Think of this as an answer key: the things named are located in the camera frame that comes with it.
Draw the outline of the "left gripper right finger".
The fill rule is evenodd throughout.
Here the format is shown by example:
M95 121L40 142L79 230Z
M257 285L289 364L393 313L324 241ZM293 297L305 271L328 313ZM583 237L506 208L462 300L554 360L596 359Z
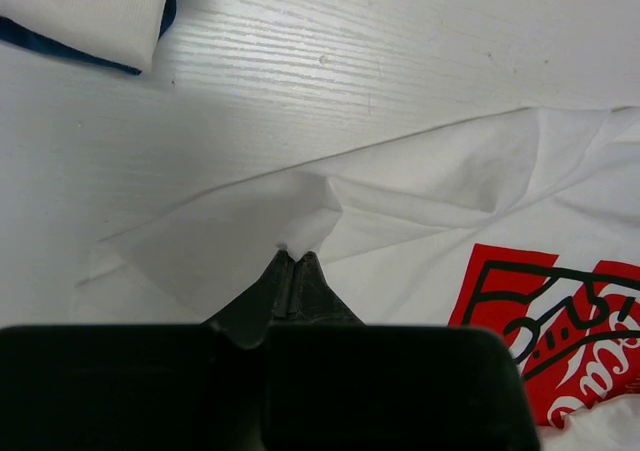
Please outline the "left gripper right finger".
M363 324L329 287L320 261L313 252L306 253L294 266L289 320L314 324Z

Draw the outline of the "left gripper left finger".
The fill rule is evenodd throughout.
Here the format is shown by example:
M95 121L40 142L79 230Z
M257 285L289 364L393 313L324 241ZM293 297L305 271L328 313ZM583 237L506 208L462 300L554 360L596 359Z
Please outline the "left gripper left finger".
M262 275L204 325L241 349L260 346L270 324L287 316L294 269L289 254L278 251Z

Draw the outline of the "white Coca-Cola print t-shirt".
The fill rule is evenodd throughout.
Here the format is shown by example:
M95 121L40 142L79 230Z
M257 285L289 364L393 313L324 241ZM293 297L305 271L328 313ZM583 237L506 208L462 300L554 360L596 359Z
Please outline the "white Coca-Cola print t-shirt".
M77 322L201 321L316 253L367 323L501 334L547 450L639 446L639 112L535 109L225 186L102 241Z

